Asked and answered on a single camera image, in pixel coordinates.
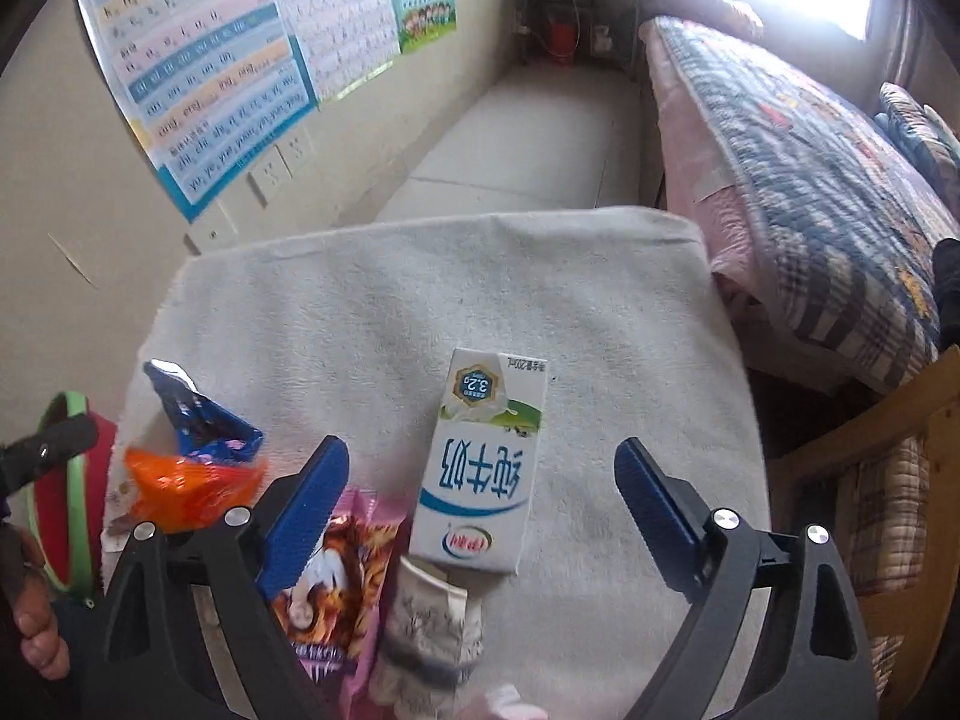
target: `hexagonal badge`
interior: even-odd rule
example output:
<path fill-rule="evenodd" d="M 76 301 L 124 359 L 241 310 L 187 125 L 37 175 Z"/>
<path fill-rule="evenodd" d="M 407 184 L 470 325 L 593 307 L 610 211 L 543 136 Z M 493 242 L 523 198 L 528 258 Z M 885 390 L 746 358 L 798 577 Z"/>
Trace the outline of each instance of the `hexagonal badge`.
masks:
<path fill-rule="evenodd" d="M 468 406 L 475 406 L 492 398 L 498 385 L 496 374 L 489 372 L 483 365 L 473 365 L 457 371 L 453 394 Z"/>

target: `white cable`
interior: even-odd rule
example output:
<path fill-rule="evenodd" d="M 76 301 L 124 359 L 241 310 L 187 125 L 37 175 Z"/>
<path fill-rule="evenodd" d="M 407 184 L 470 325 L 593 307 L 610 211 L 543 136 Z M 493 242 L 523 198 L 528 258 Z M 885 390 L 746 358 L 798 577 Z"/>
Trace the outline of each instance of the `white cable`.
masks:
<path fill-rule="evenodd" d="M 578 50 L 579 47 L 580 47 L 580 38 L 581 38 L 581 31 L 582 31 L 582 28 L 581 28 L 581 25 L 580 25 L 580 9 L 577 7 L 577 0 L 570 0 L 570 1 L 573 2 L 573 15 L 574 15 L 574 17 L 575 17 L 576 20 L 577 20 L 577 42 L 574 44 L 574 46 L 573 46 L 573 51 L 572 51 L 572 52 L 570 52 L 570 53 L 555 53 L 555 52 L 552 52 L 552 50 L 550 50 L 550 47 L 549 47 L 548 45 L 546 45 L 546 42 L 544 41 L 544 38 L 541 38 L 541 36 L 539 36 L 538 34 L 536 34 L 536 32 L 534 32 L 534 30 L 532 30 L 532 29 L 530 30 L 530 34 L 533 35 L 533 36 L 536 38 L 536 40 L 539 40 L 539 42 L 541 43 L 541 46 L 544 47 L 544 50 L 546 50 L 546 52 L 547 52 L 550 56 L 556 57 L 557 59 L 570 59 L 570 57 L 572 57 L 573 55 L 575 55 L 575 53 L 577 52 L 577 50 Z"/>

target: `tiled floor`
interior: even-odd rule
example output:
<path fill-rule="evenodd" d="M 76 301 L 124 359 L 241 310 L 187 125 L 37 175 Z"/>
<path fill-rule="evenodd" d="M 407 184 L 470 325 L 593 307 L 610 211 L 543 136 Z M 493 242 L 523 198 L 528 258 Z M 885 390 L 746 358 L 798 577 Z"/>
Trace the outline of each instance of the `tiled floor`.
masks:
<path fill-rule="evenodd" d="M 637 204 L 640 92 L 616 71 L 514 69 L 454 124 L 377 221 Z"/>

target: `white tablecloth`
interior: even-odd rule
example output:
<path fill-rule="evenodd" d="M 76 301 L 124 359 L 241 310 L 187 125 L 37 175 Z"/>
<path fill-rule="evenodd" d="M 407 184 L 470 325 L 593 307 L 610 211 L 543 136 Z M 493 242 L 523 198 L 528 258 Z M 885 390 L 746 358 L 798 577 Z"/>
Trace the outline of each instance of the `white tablecloth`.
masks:
<path fill-rule="evenodd" d="M 551 373 L 520 576 L 484 598 L 486 655 L 463 695 L 512 682 L 552 720 L 619 720 L 688 607 L 616 491 L 618 443 L 640 436 L 707 504 L 768 524 L 740 352 L 692 223 L 638 208 L 487 215 L 205 256 L 179 273 L 138 362 L 179 362 L 260 427 L 272 476 L 333 433 L 353 483 L 412 503 L 455 346 L 546 358 Z M 126 447 L 169 434 L 137 370 L 107 522 L 134 495 Z M 756 614 L 745 631 L 720 704 L 736 697 Z"/>

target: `blue snack package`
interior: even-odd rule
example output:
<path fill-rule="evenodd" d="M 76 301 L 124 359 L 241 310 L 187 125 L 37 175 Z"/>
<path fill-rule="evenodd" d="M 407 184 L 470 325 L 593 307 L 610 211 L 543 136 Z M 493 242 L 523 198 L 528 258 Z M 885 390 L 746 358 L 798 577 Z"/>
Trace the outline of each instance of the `blue snack package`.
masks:
<path fill-rule="evenodd" d="M 193 380 L 175 362 L 150 360 L 143 372 L 160 396 L 176 430 L 182 456 L 201 463 L 249 463 L 263 442 L 263 433 L 197 391 Z"/>

